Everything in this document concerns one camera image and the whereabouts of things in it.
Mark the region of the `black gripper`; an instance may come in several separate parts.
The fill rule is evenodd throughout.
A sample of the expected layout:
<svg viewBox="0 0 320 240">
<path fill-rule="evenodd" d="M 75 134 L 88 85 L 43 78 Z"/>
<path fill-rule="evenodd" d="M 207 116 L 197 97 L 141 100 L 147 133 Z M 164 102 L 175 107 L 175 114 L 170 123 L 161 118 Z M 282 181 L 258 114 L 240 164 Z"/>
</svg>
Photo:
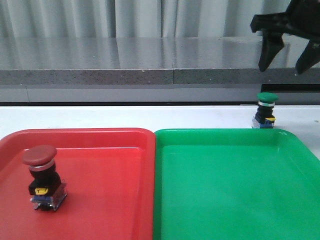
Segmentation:
<svg viewBox="0 0 320 240">
<path fill-rule="evenodd" d="M 292 0 L 286 11 L 254 15 L 252 32 L 262 31 L 259 70 L 264 72 L 276 55 L 285 47 L 283 34 L 309 39 L 297 60 L 295 69 L 303 74 L 320 61 L 320 2 L 318 0 Z"/>
</svg>

